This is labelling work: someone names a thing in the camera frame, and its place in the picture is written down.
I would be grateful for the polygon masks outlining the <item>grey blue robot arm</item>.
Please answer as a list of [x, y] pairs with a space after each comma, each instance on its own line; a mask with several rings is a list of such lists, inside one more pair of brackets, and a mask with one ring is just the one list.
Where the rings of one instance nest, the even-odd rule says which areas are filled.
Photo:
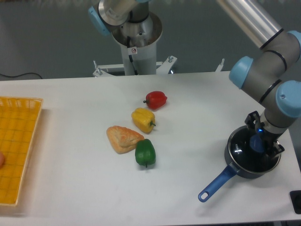
[[[283, 152], [278, 138], [301, 115], [301, 84], [279, 77], [301, 57], [301, 34], [285, 32], [254, 0], [221, 0], [221, 8], [262, 50], [260, 58], [241, 58], [229, 78], [264, 107], [248, 114], [238, 137], [247, 141], [247, 151], [276, 161]], [[168, 73], [175, 62], [170, 56], [156, 67], [156, 41], [162, 34], [159, 18], [146, 0], [102, 0], [88, 9], [96, 30], [112, 35], [120, 45], [126, 75]]]

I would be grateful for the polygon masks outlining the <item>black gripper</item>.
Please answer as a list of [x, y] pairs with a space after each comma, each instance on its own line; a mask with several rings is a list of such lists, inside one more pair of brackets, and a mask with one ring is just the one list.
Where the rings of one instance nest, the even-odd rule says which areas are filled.
[[275, 127], [268, 121], [261, 122], [257, 111], [247, 115], [245, 125], [251, 134], [257, 135], [262, 140], [264, 145], [262, 163], [264, 165], [278, 165], [284, 147], [280, 145], [277, 139], [284, 133], [284, 129]]

